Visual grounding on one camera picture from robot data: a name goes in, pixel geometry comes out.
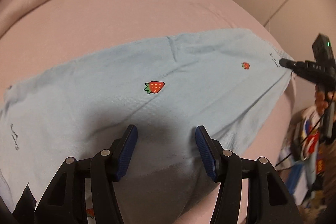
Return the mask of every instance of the human hand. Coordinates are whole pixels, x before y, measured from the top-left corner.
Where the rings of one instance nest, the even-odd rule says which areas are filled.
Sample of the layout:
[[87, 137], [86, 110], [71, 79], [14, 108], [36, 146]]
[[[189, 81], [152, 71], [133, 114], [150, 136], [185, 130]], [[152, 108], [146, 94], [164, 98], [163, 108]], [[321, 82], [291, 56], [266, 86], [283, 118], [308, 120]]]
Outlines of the human hand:
[[[325, 94], [324, 94], [324, 92], [322, 92], [322, 91], [318, 91], [318, 87], [317, 87], [317, 86], [315, 86], [315, 90], [316, 90], [316, 92], [315, 92], [315, 98], [316, 98], [316, 100], [315, 100], [316, 111], [317, 111], [317, 113], [318, 113], [320, 116], [322, 116], [323, 113], [324, 113], [324, 111], [325, 111], [326, 108], [328, 107], [328, 102], [325, 101]], [[332, 93], [332, 92], [328, 92], [329, 100], [331, 100], [332, 96], [333, 96], [333, 93]]]

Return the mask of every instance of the blue rubber pad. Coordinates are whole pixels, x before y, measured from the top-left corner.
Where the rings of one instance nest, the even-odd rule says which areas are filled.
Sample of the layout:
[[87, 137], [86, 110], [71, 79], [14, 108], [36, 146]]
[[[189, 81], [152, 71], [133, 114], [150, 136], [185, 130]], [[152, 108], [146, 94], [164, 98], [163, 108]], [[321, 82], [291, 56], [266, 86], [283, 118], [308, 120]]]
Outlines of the blue rubber pad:
[[215, 171], [215, 159], [213, 158], [210, 152], [210, 149], [199, 127], [197, 127], [195, 130], [195, 139], [196, 139], [196, 144], [197, 144], [199, 153], [201, 155], [201, 159], [202, 159], [205, 171], [207, 172], [207, 175], [213, 181], [215, 181], [217, 179], [217, 174]]
[[137, 140], [138, 130], [133, 127], [118, 158], [118, 170], [115, 174], [117, 181], [126, 175]]

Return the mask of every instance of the blue cloth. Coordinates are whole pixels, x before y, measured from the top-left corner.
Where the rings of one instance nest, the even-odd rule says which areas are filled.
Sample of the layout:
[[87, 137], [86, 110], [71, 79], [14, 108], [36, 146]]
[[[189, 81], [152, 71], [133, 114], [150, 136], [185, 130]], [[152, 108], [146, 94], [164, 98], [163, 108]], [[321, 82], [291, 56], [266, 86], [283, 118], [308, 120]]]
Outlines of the blue cloth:
[[0, 168], [14, 203], [28, 182], [38, 201], [66, 157], [92, 157], [135, 124], [115, 184], [121, 213], [125, 223], [172, 223], [216, 187], [195, 128], [242, 155], [291, 78], [282, 57], [250, 30], [220, 29], [105, 49], [13, 85], [0, 112]]

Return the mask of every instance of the power cord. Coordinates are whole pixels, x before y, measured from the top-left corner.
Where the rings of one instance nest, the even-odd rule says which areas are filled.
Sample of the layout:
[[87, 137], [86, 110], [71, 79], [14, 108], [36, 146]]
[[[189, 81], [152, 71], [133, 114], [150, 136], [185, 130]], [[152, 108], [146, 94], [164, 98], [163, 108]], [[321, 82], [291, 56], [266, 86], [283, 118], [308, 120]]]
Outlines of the power cord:
[[[322, 118], [324, 117], [325, 113], [326, 113], [326, 110], [329, 109], [333, 99], [334, 99], [334, 95], [335, 95], [335, 92], [336, 92], [336, 84], [335, 84], [335, 88], [334, 88], [334, 92], [333, 92], [333, 95], [331, 97], [331, 100], [328, 104], [328, 107], [325, 109], [324, 113], [322, 114], [321, 118], [317, 121], [317, 123], [314, 125], [314, 127], [310, 130], [310, 132], [307, 134], [307, 136], [300, 142], [300, 145], [303, 144], [306, 139], [308, 138], [308, 136], [314, 131], [314, 129], [318, 126], [318, 124], [321, 122]], [[284, 157], [282, 160], [280, 160], [276, 165], [275, 167], [277, 167], [278, 165], [280, 165], [281, 163], [283, 163], [285, 160], [287, 160], [293, 153], [290, 152], [286, 157]]]

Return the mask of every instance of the pink mattress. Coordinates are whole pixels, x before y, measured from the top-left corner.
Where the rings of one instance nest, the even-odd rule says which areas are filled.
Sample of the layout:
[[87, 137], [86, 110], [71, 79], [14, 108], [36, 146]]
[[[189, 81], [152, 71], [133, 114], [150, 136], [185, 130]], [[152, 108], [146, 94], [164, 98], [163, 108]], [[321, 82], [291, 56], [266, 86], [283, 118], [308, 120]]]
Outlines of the pink mattress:
[[[251, 29], [281, 49], [232, 0], [1, 0], [0, 92], [19, 80], [104, 48], [148, 37], [238, 27]], [[275, 164], [294, 94], [291, 81], [242, 157], [264, 156]], [[218, 189], [175, 223], [209, 223], [217, 193]], [[244, 182], [239, 221], [246, 216], [247, 193]]]

